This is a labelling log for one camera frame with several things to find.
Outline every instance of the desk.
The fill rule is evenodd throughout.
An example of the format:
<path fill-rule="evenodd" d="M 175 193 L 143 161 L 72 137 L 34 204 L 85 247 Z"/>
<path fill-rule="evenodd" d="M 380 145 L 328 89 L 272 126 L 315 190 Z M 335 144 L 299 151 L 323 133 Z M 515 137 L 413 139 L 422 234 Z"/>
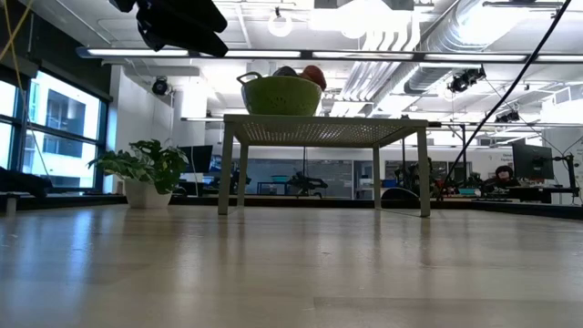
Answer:
<path fill-rule="evenodd" d="M 225 115 L 221 181 L 230 180 L 233 138 L 240 143 L 240 182 L 237 205 L 245 202 L 249 146 L 319 147 L 373 150 L 374 207 L 381 209 L 380 148 L 417 134 L 421 216 L 430 214 L 427 136 L 422 119 L 311 118 L 272 115 Z M 220 184 L 219 215 L 229 212 L 229 185 Z"/>
<path fill-rule="evenodd" d="M 552 204 L 552 194 L 572 193 L 571 188 L 557 187 L 509 187 L 508 197 L 524 200 L 540 200 L 543 204 Z"/>

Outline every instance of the computer monitor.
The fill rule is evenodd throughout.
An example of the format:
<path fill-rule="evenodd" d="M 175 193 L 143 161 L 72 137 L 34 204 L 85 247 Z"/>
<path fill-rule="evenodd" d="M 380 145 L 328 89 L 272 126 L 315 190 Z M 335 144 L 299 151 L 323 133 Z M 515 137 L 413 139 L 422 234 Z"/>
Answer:
<path fill-rule="evenodd" d="M 512 145 L 515 178 L 553 179 L 553 151 L 547 147 Z"/>
<path fill-rule="evenodd" d="M 194 147 L 180 147 L 186 157 L 189 159 L 189 164 L 184 173 L 208 173 L 210 169 L 210 158 L 212 157 L 212 146 L 194 146 Z"/>

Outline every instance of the white pot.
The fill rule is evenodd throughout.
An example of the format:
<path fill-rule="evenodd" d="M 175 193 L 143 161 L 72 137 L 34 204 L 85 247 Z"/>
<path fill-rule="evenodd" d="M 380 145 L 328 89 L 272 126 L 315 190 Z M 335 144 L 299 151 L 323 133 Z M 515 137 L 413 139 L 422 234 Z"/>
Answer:
<path fill-rule="evenodd" d="M 125 180 L 126 198 L 132 209 L 163 209 L 168 206 L 171 193 L 160 195 L 153 184 L 134 179 Z"/>

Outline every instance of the potted plant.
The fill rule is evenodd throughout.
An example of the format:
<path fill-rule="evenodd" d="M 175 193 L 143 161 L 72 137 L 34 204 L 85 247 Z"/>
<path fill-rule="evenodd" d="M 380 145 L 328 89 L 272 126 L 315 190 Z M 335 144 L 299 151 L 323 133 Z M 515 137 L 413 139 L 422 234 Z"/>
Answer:
<path fill-rule="evenodd" d="M 87 165 L 96 165 L 106 175 L 115 174 L 124 180 L 126 197 L 131 208 L 154 209 L 168 206 L 172 191 L 184 172 L 188 159 L 175 147 L 162 148 L 158 140 L 138 141 L 127 151 L 108 151 Z"/>

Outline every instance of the wooden floor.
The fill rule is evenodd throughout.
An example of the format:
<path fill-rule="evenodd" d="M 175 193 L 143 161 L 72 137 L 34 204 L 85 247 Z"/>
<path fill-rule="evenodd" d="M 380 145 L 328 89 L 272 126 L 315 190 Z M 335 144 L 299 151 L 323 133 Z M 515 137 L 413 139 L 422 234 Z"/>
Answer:
<path fill-rule="evenodd" d="M 578 221 L 216 210 L 0 218 L 0 327 L 583 327 Z"/>

